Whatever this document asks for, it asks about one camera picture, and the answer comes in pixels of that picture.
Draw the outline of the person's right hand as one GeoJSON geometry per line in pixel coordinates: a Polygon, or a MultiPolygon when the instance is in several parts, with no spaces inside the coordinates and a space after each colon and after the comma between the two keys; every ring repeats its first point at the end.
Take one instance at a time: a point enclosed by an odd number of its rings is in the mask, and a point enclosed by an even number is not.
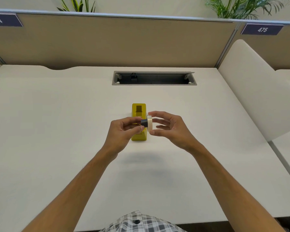
{"type": "Polygon", "coordinates": [[[199,151],[202,147],[200,142],[192,135],[181,116],[170,114],[164,111],[152,111],[148,113],[153,118],[170,121],[169,126],[158,125],[156,129],[170,130],[169,137],[166,137],[177,147],[189,153],[199,151]]]}

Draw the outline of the person's left hand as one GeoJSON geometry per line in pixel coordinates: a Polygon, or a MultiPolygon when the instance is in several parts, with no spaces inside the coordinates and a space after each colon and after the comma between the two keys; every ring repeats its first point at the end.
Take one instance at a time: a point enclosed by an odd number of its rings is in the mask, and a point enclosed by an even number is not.
{"type": "Polygon", "coordinates": [[[110,160],[114,160],[128,144],[134,132],[128,131],[135,126],[141,126],[141,117],[126,117],[113,120],[110,123],[108,134],[101,151],[105,153],[110,160]]]}

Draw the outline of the person's left forearm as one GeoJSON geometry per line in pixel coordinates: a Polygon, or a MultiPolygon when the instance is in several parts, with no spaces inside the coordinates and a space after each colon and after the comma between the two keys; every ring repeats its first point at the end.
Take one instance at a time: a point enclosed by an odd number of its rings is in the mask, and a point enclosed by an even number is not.
{"type": "Polygon", "coordinates": [[[118,152],[101,148],[21,232],[74,232],[95,187],[118,152]]]}

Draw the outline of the person's right forearm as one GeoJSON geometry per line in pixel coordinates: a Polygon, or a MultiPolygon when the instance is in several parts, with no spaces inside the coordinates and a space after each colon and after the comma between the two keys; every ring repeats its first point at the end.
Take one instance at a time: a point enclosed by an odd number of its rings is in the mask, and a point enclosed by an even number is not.
{"type": "Polygon", "coordinates": [[[197,140],[187,151],[197,161],[235,232],[285,232],[271,214],[197,140]]]}

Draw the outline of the yellow tape dispenser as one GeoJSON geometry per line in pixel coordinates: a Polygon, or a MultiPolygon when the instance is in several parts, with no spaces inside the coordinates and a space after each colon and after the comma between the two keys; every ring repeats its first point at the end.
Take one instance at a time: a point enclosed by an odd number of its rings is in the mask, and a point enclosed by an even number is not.
{"type": "MultiPolygon", "coordinates": [[[[147,119],[146,104],[132,104],[132,117],[142,117],[142,119],[147,119]]],[[[138,134],[135,134],[131,138],[132,141],[146,141],[147,140],[147,126],[144,130],[138,134]]]]}

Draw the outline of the plaid shirt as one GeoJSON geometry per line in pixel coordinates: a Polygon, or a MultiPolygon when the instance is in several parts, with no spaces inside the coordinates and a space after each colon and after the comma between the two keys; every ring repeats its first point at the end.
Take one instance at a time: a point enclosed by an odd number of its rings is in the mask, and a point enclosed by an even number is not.
{"type": "Polygon", "coordinates": [[[166,220],[142,214],[139,210],[117,219],[99,232],[187,232],[166,220]]]}

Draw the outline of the beige desk partition panel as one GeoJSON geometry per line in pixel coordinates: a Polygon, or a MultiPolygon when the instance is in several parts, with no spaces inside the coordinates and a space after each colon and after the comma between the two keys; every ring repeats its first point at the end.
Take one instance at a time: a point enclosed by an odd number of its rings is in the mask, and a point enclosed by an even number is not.
{"type": "Polygon", "coordinates": [[[290,21],[0,9],[23,27],[0,27],[0,64],[219,68],[244,40],[273,69],[290,70],[290,21]],[[241,35],[247,23],[284,25],[241,35]]]}

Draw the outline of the white side divider panel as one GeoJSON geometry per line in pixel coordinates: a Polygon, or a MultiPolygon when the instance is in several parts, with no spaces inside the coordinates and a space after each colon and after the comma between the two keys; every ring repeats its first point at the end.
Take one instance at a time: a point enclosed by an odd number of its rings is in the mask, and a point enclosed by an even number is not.
{"type": "Polygon", "coordinates": [[[236,40],[219,73],[267,141],[290,132],[290,84],[244,40],[236,40]]]}

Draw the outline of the dark blue number sign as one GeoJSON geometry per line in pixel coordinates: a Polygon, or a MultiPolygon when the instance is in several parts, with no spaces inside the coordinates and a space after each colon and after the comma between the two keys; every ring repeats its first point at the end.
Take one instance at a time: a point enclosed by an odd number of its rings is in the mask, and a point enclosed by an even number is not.
{"type": "Polygon", "coordinates": [[[23,27],[17,14],[0,13],[0,27],[23,27]]]}
{"type": "Polygon", "coordinates": [[[284,25],[247,23],[241,35],[278,35],[284,25]]]}

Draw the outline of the green potted plant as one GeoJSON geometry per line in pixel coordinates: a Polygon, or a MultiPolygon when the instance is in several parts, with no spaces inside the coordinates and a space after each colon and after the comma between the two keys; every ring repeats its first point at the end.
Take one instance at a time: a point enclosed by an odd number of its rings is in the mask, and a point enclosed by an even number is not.
{"type": "Polygon", "coordinates": [[[95,13],[96,0],[60,0],[56,8],[61,12],[95,13]]]}
{"type": "Polygon", "coordinates": [[[272,16],[282,10],[290,0],[206,0],[219,19],[258,20],[258,10],[272,16]]]}

